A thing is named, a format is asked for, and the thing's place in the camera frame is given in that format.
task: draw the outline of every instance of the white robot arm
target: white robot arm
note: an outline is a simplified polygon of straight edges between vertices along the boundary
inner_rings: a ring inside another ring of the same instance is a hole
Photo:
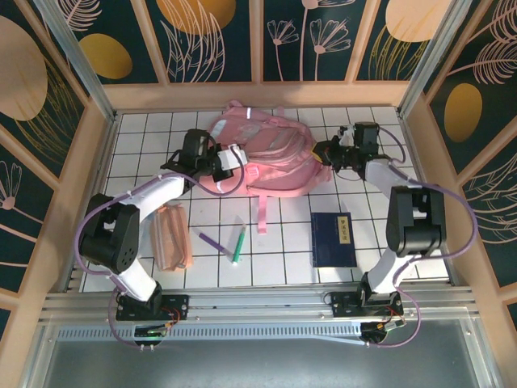
[[[396,287],[412,268],[410,259],[430,255],[446,239],[443,193],[412,184],[386,155],[379,154],[379,131],[376,123],[355,123],[341,127],[332,140],[320,141],[313,148],[314,157],[322,164],[336,172],[351,167],[389,199],[388,248],[361,280],[358,294],[362,307],[392,305],[398,294]]]
[[[342,127],[341,136],[318,142],[313,154],[337,172],[352,167],[362,179],[377,186],[390,199],[386,230],[389,248],[379,263],[364,274],[358,288],[362,307],[390,306],[397,296],[395,286],[403,278],[402,273],[394,284],[395,272],[413,255],[428,255],[445,243],[443,194],[408,184],[403,175],[397,174],[389,165],[389,159],[378,154],[378,124],[356,123],[353,126],[354,145],[350,146],[342,144],[346,131],[347,127]],[[217,149],[208,133],[191,129],[183,149],[176,153],[179,160],[174,161],[175,154],[162,168],[194,179],[212,175],[215,180],[222,180],[232,176],[231,170],[240,167],[240,163],[246,164],[244,153],[236,146],[232,148],[232,153]],[[136,194],[131,192],[129,198],[96,214],[86,223],[80,238],[81,255],[109,269],[110,279],[125,290],[137,306],[150,312],[158,311],[162,290],[137,259],[139,225],[160,206],[191,188],[190,182],[183,177],[163,174],[166,172],[169,171],[160,171],[159,179],[153,179]],[[100,194],[92,197],[88,213],[109,200],[112,197]],[[115,229],[106,230],[105,224],[113,221],[116,221]]]
[[[79,253],[105,267],[107,276],[135,307],[157,313],[162,289],[138,260],[140,224],[162,205],[188,191],[192,180],[210,175],[218,182],[233,176],[232,170],[246,163],[246,156],[237,145],[221,150],[206,131],[189,130],[183,148],[174,153],[156,177],[128,191],[127,198],[97,212],[113,197],[97,194],[91,198],[87,214],[95,215],[80,230]],[[106,225],[113,222],[115,227],[109,230]]]

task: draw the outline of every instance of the gray floor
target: gray floor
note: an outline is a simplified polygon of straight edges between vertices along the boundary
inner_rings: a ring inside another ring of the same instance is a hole
[[[389,340],[407,337],[413,325]],[[116,342],[58,342],[45,387],[478,386],[463,338],[457,321],[424,321],[415,340],[395,349],[278,339],[190,341],[142,353]]]

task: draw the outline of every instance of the yellow circle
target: yellow circle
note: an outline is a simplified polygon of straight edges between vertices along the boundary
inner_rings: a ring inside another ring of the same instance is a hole
[[[91,34],[82,38],[79,45],[98,75],[120,79],[131,73],[131,56],[124,46],[112,37]]]
[[[451,0],[389,0],[386,28],[403,42],[423,42],[433,37]]]
[[[199,6],[198,0],[156,0],[156,3],[170,24],[180,31],[195,35],[212,30],[210,24],[203,27],[207,22],[201,17],[202,11],[206,13],[208,23],[212,14],[222,29],[232,21],[236,7],[235,0],[199,0]]]
[[[483,99],[475,86],[456,86],[445,103],[445,133],[458,143],[467,140],[477,127],[482,108]]]
[[[36,42],[18,24],[0,16],[0,112],[31,120],[47,98],[47,68]]]

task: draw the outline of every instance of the book cover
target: book cover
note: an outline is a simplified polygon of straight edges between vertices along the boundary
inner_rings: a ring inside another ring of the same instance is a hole
[[[313,267],[357,267],[350,213],[311,213]]]

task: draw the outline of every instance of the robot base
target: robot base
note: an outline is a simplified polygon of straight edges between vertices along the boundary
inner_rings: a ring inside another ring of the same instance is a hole
[[[120,296],[118,299],[118,309],[116,311],[117,321],[174,321],[187,319],[188,314],[188,295],[162,295],[160,308],[155,314],[152,310],[141,308],[131,297]]]
[[[332,314],[335,318],[346,317],[385,317],[390,316],[389,308],[393,309],[396,314],[403,315],[401,296],[396,293],[391,302],[384,305],[362,306],[360,295],[357,292],[331,292],[330,305],[332,306]]]

